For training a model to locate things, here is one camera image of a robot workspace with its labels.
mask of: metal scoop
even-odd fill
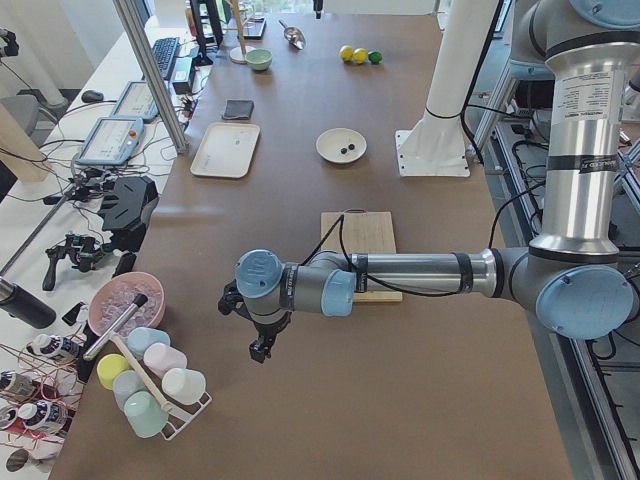
[[[296,47],[298,50],[302,50],[307,45],[307,41],[302,34],[302,30],[297,27],[287,27],[287,24],[282,20],[278,21],[280,22],[280,25],[284,27],[284,38],[287,39],[287,42]]]

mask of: keyboard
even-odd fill
[[[153,55],[156,57],[160,75],[164,80],[171,79],[171,71],[180,47],[178,37],[159,38],[153,44]]]

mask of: wooden cutting board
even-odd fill
[[[322,212],[320,218],[321,238],[342,212]],[[323,249],[340,252],[339,228],[327,238]],[[345,248],[350,253],[396,253],[391,212],[347,212],[342,232]],[[399,303],[400,292],[356,293],[357,303]]]

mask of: white desk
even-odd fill
[[[156,38],[179,36],[185,38],[186,32],[175,29],[148,29],[148,36],[153,43]],[[206,71],[200,71],[199,75],[207,75]],[[138,80],[142,76],[140,67],[135,59],[133,50],[126,35],[122,35],[109,51],[103,62],[96,69],[85,86],[86,89],[98,90],[104,93],[105,100],[116,100],[129,80]],[[203,78],[197,79],[199,85]],[[80,95],[70,105],[69,110],[83,105]],[[97,118],[108,116],[114,104],[97,103],[91,106],[74,110],[63,117],[58,126],[51,132],[47,141],[61,139],[84,139]],[[62,178],[70,176],[70,159],[81,146],[78,142],[65,142],[52,144],[42,150],[51,155],[51,167]],[[144,154],[136,155],[145,149]],[[132,170],[146,171],[156,182],[158,192],[161,193],[166,183],[167,175],[171,171],[173,160],[176,156],[175,149],[160,118],[145,126],[145,132],[129,162]],[[67,185],[54,175],[49,175],[41,183],[16,182],[9,194],[21,199],[40,199],[50,194],[60,193],[61,188]],[[100,207],[101,200],[93,200],[86,204],[78,205],[92,212]],[[3,241],[0,243],[0,266],[6,264],[18,247],[31,234],[36,225],[46,216],[52,207],[44,205],[41,201],[25,202],[11,197],[6,197],[0,203],[0,224],[3,225]],[[0,310],[0,325],[2,325],[2,344],[9,347],[22,349],[39,333],[71,335],[81,331],[82,325],[67,326],[60,317],[69,311],[80,301],[90,303],[94,293],[104,285],[112,276],[118,263],[121,252],[108,255],[100,261],[95,271],[81,273],[71,269],[68,259],[61,260],[57,266],[57,281],[53,291],[44,292],[42,281],[47,271],[49,260],[45,250],[65,238],[66,233],[88,234],[100,239],[95,232],[100,232],[105,241],[109,240],[110,232],[102,232],[102,219],[97,215],[83,212],[85,216],[73,208],[71,203],[64,204],[54,215],[49,223],[38,234],[34,241],[18,258],[11,269],[5,274],[5,278],[15,282],[28,290],[49,306],[51,306],[58,318],[48,328],[35,330],[26,323],[10,317],[4,310]],[[79,321],[86,320],[86,311],[82,312]],[[0,369],[11,370],[17,368],[16,358],[10,353],[0,350]],[[20,445],[25,448],[33,448],[31,441],[22,440]],[[45,457],[59,450],[60,445],[47,442],[39,442],[33,451],[36,457]],[[0,447],[0,461],[4,464],[13,448]],[[18,472],[9,473],[0,466],[0,479],[34,479],[46,478],[47,474],[39,473],[34,468],[24,468]]]

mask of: lemon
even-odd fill
[[[358,65],[367,61],[369,53],[364,48],[356,48],[353,51],[353,61]]]
[[[377,50],[373,50],[369,52],[369,61],[374,65],[379,64],[382,61],[382,54]]]
[[[344,45],[340,49],[340,58],[343,62],[349,62],[353,58],[353,47],[351,45]]]

